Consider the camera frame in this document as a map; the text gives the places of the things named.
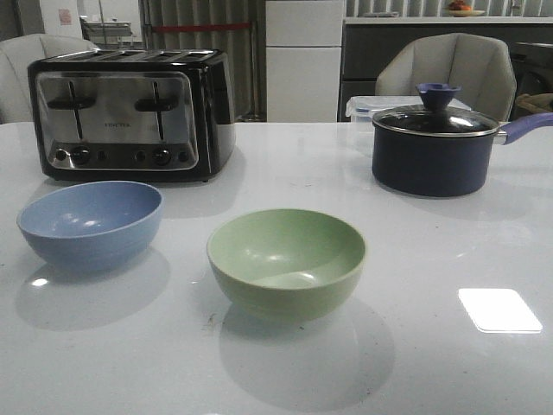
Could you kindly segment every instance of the gray chair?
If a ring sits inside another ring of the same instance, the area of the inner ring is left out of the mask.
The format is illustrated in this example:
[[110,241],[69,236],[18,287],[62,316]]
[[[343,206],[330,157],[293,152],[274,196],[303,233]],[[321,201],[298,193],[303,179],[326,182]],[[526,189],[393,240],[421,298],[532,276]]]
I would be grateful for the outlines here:
[[83,39],[44,34],[0,41],[0,123],[33,120],[27,74],[31,62],[95,48]]
[[453,33],[408,44],[378,76],[377,95],[417,95],[416,84],[461,86],[455,96],[478,112],[507,120],[517,89],[507,45]]

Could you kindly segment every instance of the lid knob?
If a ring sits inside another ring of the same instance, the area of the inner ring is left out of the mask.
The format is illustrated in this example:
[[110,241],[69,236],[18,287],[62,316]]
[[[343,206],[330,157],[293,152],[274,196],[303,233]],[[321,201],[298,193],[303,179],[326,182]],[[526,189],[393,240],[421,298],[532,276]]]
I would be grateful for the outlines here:
[[440,112],[445,110],[455,94],[461,90],[461,87],[430,82],[418,84],[416,89],[426,109],[432,112]]

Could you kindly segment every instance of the saucepan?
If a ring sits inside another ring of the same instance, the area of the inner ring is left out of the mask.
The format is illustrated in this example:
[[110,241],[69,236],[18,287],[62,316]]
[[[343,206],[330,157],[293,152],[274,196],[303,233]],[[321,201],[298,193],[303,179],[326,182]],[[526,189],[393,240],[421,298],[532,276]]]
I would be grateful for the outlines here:
[[417,86],[423,105],[377,112],[372,173],[385,186],[413,195],[448,197],[480,189],[493,144],[510,144],[538,127],[553,125],[553,112],[501,125],[483,113],[448,106],[460,88]]

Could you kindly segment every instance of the glass lid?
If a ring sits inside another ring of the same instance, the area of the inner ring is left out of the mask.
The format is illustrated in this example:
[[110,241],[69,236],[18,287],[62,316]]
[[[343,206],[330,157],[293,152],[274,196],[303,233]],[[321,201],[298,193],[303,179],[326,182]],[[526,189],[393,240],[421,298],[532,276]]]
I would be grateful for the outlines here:
[[431,111],[424,105],[377,112],[372,122],[386,130],[432,137],[478,137],[495,133],[499,123],[480,112],[448,106]]

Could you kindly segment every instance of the toaster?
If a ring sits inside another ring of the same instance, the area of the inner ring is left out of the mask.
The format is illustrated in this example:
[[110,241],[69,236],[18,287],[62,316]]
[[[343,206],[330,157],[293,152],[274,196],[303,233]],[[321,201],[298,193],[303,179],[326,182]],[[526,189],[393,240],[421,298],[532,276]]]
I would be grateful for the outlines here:
[[29,66],[42,171],[56,180],[207,181],[235,144],[224,52],[103,50]]

